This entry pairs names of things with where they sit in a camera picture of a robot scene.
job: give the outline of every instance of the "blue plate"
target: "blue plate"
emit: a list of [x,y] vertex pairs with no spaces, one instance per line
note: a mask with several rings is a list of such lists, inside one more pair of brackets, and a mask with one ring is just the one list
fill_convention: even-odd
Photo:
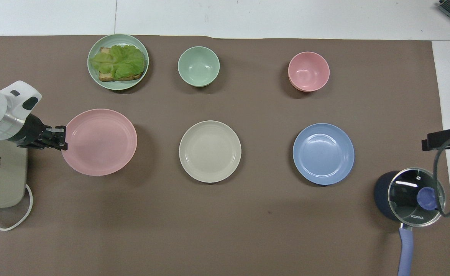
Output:
[[355,163],[355,148],[339,127],[314,124],[295,139],[293,161],[306,179],[319,185],[331,185],[350,173]]

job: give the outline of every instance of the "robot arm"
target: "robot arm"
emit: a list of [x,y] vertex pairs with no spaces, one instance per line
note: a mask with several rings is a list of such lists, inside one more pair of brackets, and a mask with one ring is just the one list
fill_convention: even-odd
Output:
[[31,114],[39,100],[41,94],[20,80],[0,91],[0,140],[18,147],[67,150],[66,128],[52,128]]

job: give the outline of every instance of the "plate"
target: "plate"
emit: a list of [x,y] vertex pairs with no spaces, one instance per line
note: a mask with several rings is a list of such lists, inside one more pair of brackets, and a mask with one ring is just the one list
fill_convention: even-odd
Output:
[[101,176],[114,173],[132,159],[137,146],[133,124],[119,112],[93,109],[67,124],[62,150],[65,161],[79,173]]
[[[139,79],[126,80],[124,82],[101,82],[101,80],[99,80],[99,71],[94,69],[94,67],[90,64],[89,59],[93,58],[97,53],[99,53],[101,47],[110,48],[114,45],[120,45],[122,47],[124,47],[125,45],[133,45],[143,53],[143,57],[145,58],[145,67],[143,69],[143,74]],[[92,46],[89,52],[89,56],[87,57],[87,69],[89,70],[89,74],[92,79],[100,86],[111,90],[123,90],[135,86],[138,82],[141,81],[141,79],[143,79],[146,72],[148,71],[149,61],[150,60],[148,59],[148,52],[145,46],[143,46],[143,44],[140,42],[140,40],[128,34],[111,34],[99,39],[99,41],[96,42],[94,46]]]
[[293,161],[306,179],[319,185],[331,185],[350,173],[355,163],[355,149],[339,127],[313,124],[295,139]]
[[179,159],[194,179],[214,183],[229,177],[239,166],[242,147],[232,128],[218,121],[190,127],[179,145]]

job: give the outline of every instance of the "plate rim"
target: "plate rim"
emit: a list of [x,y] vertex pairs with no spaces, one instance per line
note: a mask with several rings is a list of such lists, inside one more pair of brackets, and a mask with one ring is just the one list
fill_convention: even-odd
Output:
[[[126,83],[127,85],[125,85],[124,87],[121,87],[121,88],[110,88],[110,87],[108,87],[107,85],[104,84],[104,82],[101,82],[98,77],[92,75],[92,73],[90,72],[90,68],[92,67],[92,65],[90,64],[89,59],[93,58],[97,54],[97,53],[91,54],[92,51],[95,51],[94,49],[95,49],[95,46],[97,44],[99,44],[100,42],[102,42],[104,40],[107,40],[111,36],[126,36],[126,37],[128,37],[129,40],[133,40],[134,39],[136,41],[136,43],[134,43],[134,44],[133,43],[127,43],[127,44],[128,45],[133,45],[133,46],[137,47],[139,50],[141,50],[143,55],[144,55],[144,57],[145,57],[145,59],[146,59],[146,65],[145,65],[145,68],[143,70],[143,74],[137,80],[137,82],[130,83],[130,84]],[[113,91],[120,91],[120,90],[130,89],[131,87],[135,86],[136,84],[141,82],[141,80],[145,77],[146,72],[148,72],[148,68],[149,67],[150,67],[150,56],[148,55],[148,51],[147,51],[145,45],[138,38],[136,38],[136,37],[134,37],[132,35],[129,35],[129,34],[125,34],[125,33],[114,33],[114,34],[109,34],[109,35],[106,35],[106,36],[100,38],[99,40],[97,40],[97,42],[94,43],[94,45],[92,45],[92,47],[89,50],[89,54],[87,55],[87,70],[89,72],[90,77],[94,80],[94,82],[96,82],[100,86],[104,87],[105,89],[109,89],[109,90],[113,90]]]
[[[189,131],[191,131],[191,130],[192,130],[193,128],[195,128],[197,125],[199,125],[199,124],[205,124],[205,123],[217,123],[218,125],[223,126],[223,127],[227,128],[227,129],[229,129],[229,130],[232,131],[232,133],[234,134],[234,137],[237,138],[238,145],[239,145],[239,147],[238,147],[238,154],[237,154],[237,155],[238,155],[238,158],[236,158],[236,159],[237,159],[237,164],[235,165],[235,167],[233,168],[233,170],[230,172],[230,174],[226,175],[225,177],[220,177],[220,178],[218,178],[218,180],[213,180],[213,181],[202,180],[202,179],[200,179],[199,177],[193,175],[191,172],[189,172],[189,171],[186,169],[186,166],[184,166],[183,159],[181,158],[181,151],[183,150],[183,148],[182,148],[182,143],[183,143],[183,140],[184,140],[185,136],[187,135],[187,133],[189,133]],[[195,180],[198,180],[198,181],[200,181],[200,182],[204,182],[204,183],[217,183],[217,182],[220,182],[220,181],[225,180],[225,179],[227,179],[228,177],[230,177],[230,175],[232,175],[232,174],[237,170],[237,168],[239,167],[240,160],[242,159],[242,143],[240,142],[240,139],[239,139],[239,136],[237,135],[237,133],[236,133],[230,126],[228,126],[227,124],[225,124],[225,123],[223,123],[223,122],[220,122],[220,121],[216,121],[216,120],[205,120],[205,121],[200,121],[200,122],[198,122],[198,123],[196,123],[196,124],[193,124],[193,126],[191,126],[190,128],[188,128],[188,129],[186,130],[186,132],[183,134],[183,136],[182,136],[182,138],[181,138],[181,141],[179,142],[178,155],[179,155],[178,157],[179,157],[179,161],[181,162],[182,168],[186,171],[186,173],[187,173],[190,177],[192,177],[192,178],[194,178]]]
[[82,115],[84,115],[84,114],[86,114],[86,113],[89,113],[89,112],[96,112],[96,111],[101,111],[101,110],[104,110],[104,111],[110,111],[111,113],[116,114],[117,116],[119,116],[119,117],[123,118],[125,121],[127,121],[127,122],[129,123],[129,125],[132,126],[132,128],[129,129],[129,131],[131,132],[131,135],[134,135],[134,137],[135,137],[135,142],[136,142],[136,143],[135,143],[135,146],[134,146],[133,149],[132,149],[131,157],[128,159],[128,161],[125,162],[125,164],[123,164],[122,166],[120,166],[120,168],[116,169],[115,171],[112,171],[112,172],[109,172],[109,173],[104,173],[104,174],[99,174],[99,173],[97,173],[97,174],[89,174],[89,173],[83,172],[83,170],[79,170],[79,169],[74,168],[74,167],[72,166],[72,164],[70,164],[70,162],[67,161],[67,159],[65,158],[65,154],[67,154],[67,152],[62,151],[63,159],[65,160],[65,162],[66,162],[72,169],[74,169],[75,171],[77,171],[77,172],[79,172],[79,173],[81,173],[81,174],[88,175],[88,176],[104,176],[104,175],[109,175],[109,174],[112,174],[112,173],[115,173],[115,172],[119,171],[120,169],[124,168],[124,167],[129,163],[129,161],[131,161],[131,160],[133,159],[133,156],[134,156],[134,154],[135,154],[135,152],[136,152],[136,148],[138,147],[138,134],[136,133],[135,126],[133,125],[133,123],[132,123],[126,116],[124,116],[124,115],[121,114],[120,112],[117,112],[116,110],[111,110],[111,109],[108,109],[108,108],[94,108],[94,109],[91,109],[91,110],[86,110],[86,111],[80,113],[79,115],[76,115],[75,117],[73,117],[73,118],[68,122],[67,127],[68,127],[68,125],[69,125],[73,120],[75,120],[77,117],[80,117],[80,116],[82,116]]
[[[326,184],[326,183],[318,183],[318,181],[316,181],[316,179],[320,179],[319,177],[315,177],[315,176],[309,175],[308,173],[304,174],[304,173],[302,172],[303,170],[300,170],[300,168],[299,168],[299,162],[300,162],[300,161],[297,160],[297,158],[295,158],[295,148],[296,148],[295,145],[297,145],[297,143],[299,143],[299,137],[300,137],[300,135],[301,135],[302,133],[304,133],[304,131],[306,131],[307,129],[313,128],[313,127],[319,126],[319,125],[326,125],[326,126],[329,126],[329,127],[332,127],[332,128],[334,128],[334,129],[336,129],[337,131],[340,131],[340,133],[343,133],[343,134],[346,136],[346,138],[348,138],[348,141],[349,141],[350,147],[349,147],[348,150],[349,150],[350,152],[353,152],[353,161],[350,163],[350,168],[349,168],[349,170],[346,172],[346,175],[344,175],[340,180],[338,180],[338,181],[336,181],[336,182],[330,181],[330,182],[327,183],[327,184]],[[297,168],[298,172],[299,172],[305,179],[307,179],[307,180],[309,180],[309,181],[311,181],[311,182],[313,182],[313,183],[315,183],[315,184],[322,185],[322,186],[328,186],[328,185],[332,185],[332,184],[341,182],[342,180],[344,180],[344,178],[346,178],[346,176],[348,176],[348,175],[351,173],[351,171],[353,170],[353,166],[354,166],[354,164],[355,164],[355,146],[353,145],[353,141],[351,140],[351,138],[348,136],[348,134],[347,134],[345,131],[343,131],[343,130],[342,130],[341,128],[339,128],[338,126],[335,126],[335,125],[329,124],[329,123],[316,123],[316,124],[309,125],[309,126],[307,126],[306,128],[302,129],[302,131],[300,131],[300,133],[298,133],[298,135],[297,135],[297,137],[295,138],[295,141],[294,141],[294,143],[293,143],[293,147],[292,147],[292,155],[293,155],[293,163],[295,164],[295,167]]]

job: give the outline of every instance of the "bowl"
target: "bowl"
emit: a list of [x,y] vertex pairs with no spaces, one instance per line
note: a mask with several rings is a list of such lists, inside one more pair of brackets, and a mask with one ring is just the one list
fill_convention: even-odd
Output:
[[184,51],[177,62],[181,78],[196,87],[207,86],[213,82],[220,71],[217,55],[203,46],[195,46]]
[[329,79],[327,61],[314,52],[302,52],[294,56],[288,65],[288,78],[291,84],[303,92],[321,89]]
[[[96,70],[91,64],[89,59],[93,58],[97,53],[100,52],[101,47],[113,47],[114,45],[120,45],[121,47],[124,47],[125,45],[133,45],[136,48],[138,48],[142,53],[143,57],[145,58],[145,66],[143,68],[143,74],[141,77],[137,80],[126,80],[123,82],[103,82],[99,80],[99,71]],[[87,57],[87,69],[89,70],[89,74],[92,77],[92,79],[97,82],[100,86],[110,89],[110,90],[124,90],[128,89],[130,87],[135,86],[138,82],[140,82],[143,77],[145,76],[146,72],[148,71],[148,64],[149,64],[149,58],[148,58],[148,52],[145,48],[145,46],[141,43],[140,40],[134,38],[131,35],[128,34],[111,34],[108,36],[105,36],[101,39],[99,39],[94,46],[90,49],[89,56]]]

